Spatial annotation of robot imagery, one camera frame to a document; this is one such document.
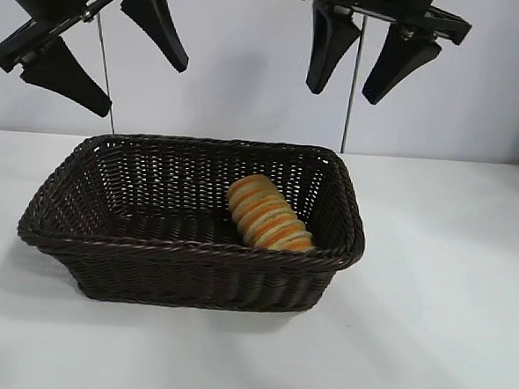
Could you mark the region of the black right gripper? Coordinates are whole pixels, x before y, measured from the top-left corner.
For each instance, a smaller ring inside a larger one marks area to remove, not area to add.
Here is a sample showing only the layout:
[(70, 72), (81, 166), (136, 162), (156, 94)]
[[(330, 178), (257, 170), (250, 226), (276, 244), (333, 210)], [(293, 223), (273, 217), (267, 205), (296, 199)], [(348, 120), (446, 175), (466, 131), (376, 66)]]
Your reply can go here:
[(362, 95), (371, 105), (405, 77), (442, 51), (436, 35), (461, 45), (471, 24), (433, 6), (434, 0), (316, 0), (312, 3), (313, 40), (306, 84), (320, 94), (338, 62), (359, 38), (354, 11), (391, 24)]

